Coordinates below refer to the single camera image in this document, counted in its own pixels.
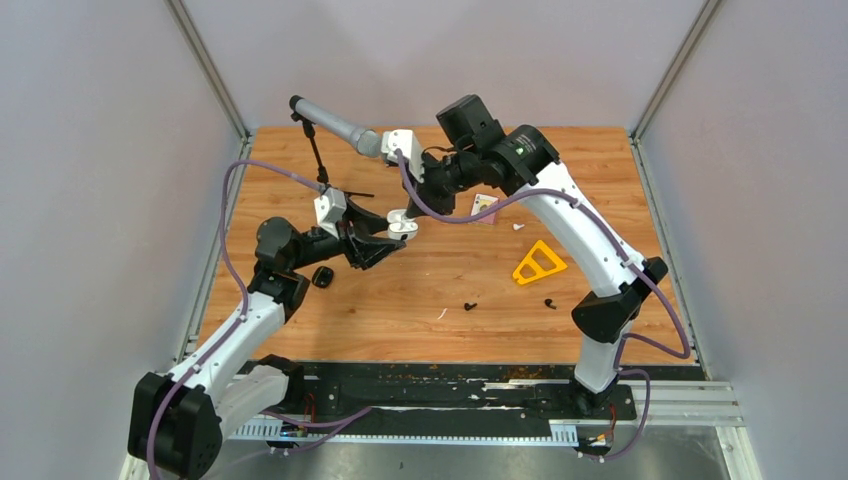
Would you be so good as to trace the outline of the white gold earbud charging case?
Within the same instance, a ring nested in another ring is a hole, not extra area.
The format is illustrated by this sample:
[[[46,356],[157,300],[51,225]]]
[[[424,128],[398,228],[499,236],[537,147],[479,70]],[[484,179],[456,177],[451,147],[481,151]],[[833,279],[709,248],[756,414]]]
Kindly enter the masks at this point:
[[[388,222],[387,235],[393,240],[411,240],[419,231],[416,221],[409,218],[404,209],[389,211],[386,219]]]

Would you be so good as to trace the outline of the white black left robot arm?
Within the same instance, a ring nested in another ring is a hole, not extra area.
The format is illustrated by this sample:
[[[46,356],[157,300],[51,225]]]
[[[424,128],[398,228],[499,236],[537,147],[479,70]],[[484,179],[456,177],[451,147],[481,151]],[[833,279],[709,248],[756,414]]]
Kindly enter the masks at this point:
[[[230,317],[193,354],[165,374],[137,383],[128,435],[129,455],[152,475],[164,470],[200,479],[223,441],[261,411],[298,411],[306,400],[303,370],[275,355],[261,359],[244,379],[236,374],[258,347],[303,304],[310,280],[299,269],[343,256],[366,270],[403,249],[417,226],[402,210],[381,217],[347,198],[314,201],[317,224],[300,232],[271,217],[256,233],[256,264]]]

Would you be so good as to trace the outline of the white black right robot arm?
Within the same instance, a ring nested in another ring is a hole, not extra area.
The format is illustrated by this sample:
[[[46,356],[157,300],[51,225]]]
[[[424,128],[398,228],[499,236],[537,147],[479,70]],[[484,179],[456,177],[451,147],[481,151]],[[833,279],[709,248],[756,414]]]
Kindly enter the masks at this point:
[[[412,132],[386,133],[382,153],[402,161],[410,216],[450,215],[457,193],[478,185],[500,190],[504,203],[524,205],[577,263],[589,293],[573,308],[582,334],[571,403],[596,417],[611,403],[622,338],[668,266],[632,248],[577,187],[558,151],[530,125],[505,132],[482,99],[468,94],[444,108],[437,121],[450,147],[435,159]]]

